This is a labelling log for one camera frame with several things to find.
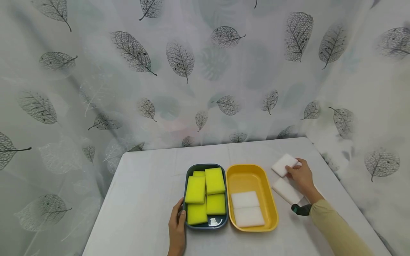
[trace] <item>person's left hand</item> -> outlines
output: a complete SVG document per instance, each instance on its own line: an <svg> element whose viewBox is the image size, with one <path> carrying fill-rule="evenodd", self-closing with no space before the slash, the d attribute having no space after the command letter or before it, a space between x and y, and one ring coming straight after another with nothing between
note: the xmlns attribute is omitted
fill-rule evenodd
<svg viewBox="0 0 410 256"><path fill-rule="evenodd" d="M185 250L185 219L187 213L185 210L178 217L178 212L182 207L184 198L172 208L171 218L168 223L169 228L169 251L168 256L182 256Z"/></svg>

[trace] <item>yellow sponge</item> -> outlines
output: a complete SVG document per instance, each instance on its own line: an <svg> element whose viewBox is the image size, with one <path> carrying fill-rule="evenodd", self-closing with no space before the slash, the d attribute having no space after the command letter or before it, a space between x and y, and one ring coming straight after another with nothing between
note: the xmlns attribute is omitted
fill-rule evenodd
<svg viewBox="0 0 410 256"><path fill-rule="evenodd" d="M204 204L188 204L187 221L189 225L208 223L206 205L206 200Z"/></svg>
<svg viewBox="0 0 410 256"><path fill-rule="evenodd" d="M185 194L185 203L205 203L205 177L188 177L187 193Z"/></svg>
<svg viewBox="0 0 410 256"><path fill-rule="evenodd" d="M205 169L207 195L220 194L225 192L222 169Z"/></svg>
<svg viewBox="0 0 410 256"><path fill-rule="evenodd" d="M206 214L225 215L225 194L208 195L206 201Z"/></svg>
<svg viewBox="0 0 410 256"><path fill-rule="evenodd" d="M194 174L192 176L195 176L195 177L205 176L205 172L203 172L203 171L194 171Z"/></svg>

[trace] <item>white tablecloth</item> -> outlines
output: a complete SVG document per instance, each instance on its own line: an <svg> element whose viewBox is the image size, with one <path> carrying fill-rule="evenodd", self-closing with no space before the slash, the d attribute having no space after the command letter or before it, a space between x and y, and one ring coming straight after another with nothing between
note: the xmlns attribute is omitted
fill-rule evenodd
<svg viewBox="0 0 410 256"><path fill-rule="evenodd" d="M284 153L306 159L323 196L375 255L389 255L312 143L306 138L293 138L125 153L83 256L165 256L169 246L169 216L172 206L184 195L189 167L217 163L226 171L233 164L257 164L273 183L279 176L270 167ZM290 205L274 191L273 197L279 225L272 232L240 232L230 222L216 231L188 229L185 255L332 255L310 217L293 213Z"/></svg>

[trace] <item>hand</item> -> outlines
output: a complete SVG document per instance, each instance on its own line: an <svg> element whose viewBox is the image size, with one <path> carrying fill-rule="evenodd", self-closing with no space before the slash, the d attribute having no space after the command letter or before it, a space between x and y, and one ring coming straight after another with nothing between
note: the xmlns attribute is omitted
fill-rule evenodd
<svg viewBox="0 0 410 256"><path fill-rule="evenodd" d="M168 256L182 256L185 250L185 219L187 213L185 210L178 217L178 212L182 207L184 198L172 208L171 218L168 223L169 228L169 251Z"/></svg>
<svg viewBox="0 0 410 256"><path fill-rule="evenodd" d="M308 163L305 159L296 158L302 165L295 165L293 168L285 166L289 174L287 176L293 179L298 186L300 192L307 197L311 204L316 203L320 199L324 199L323 196L317 191L313 184L313 175Z"/></svg>

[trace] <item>white sponge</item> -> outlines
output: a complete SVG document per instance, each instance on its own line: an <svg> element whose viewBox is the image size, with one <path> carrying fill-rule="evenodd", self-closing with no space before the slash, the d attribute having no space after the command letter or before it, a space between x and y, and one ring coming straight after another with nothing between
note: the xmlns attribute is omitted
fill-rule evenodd
<svg viewBox="0 0 410 256"><path fill-rule="evenodd" d="M256 191L231 194L234 209L246 207L259 207Z"/></svg>
<svg viewBox="0 0 410 256"><path fill-rule="evenodd" d="M264 226L260 207L248 207L233 210L236 225L240 228Z"/></svg>
<svg viewBox="0 0 410 256"><path fill-rule="evenodd" d="M287 174L285 166L294 167L298 163L294 157L289 154L284 154L274 165L272 165L272 170L274 170L282 178Z"/></svg>
<svg viewBox="0 0 410 256"><path fill-rule="evenodd" d="M299 191L297 191L282 178L279 178L275 183L273 183L272 188L291 205L299 203L303 198L303 195Z"/></svg>

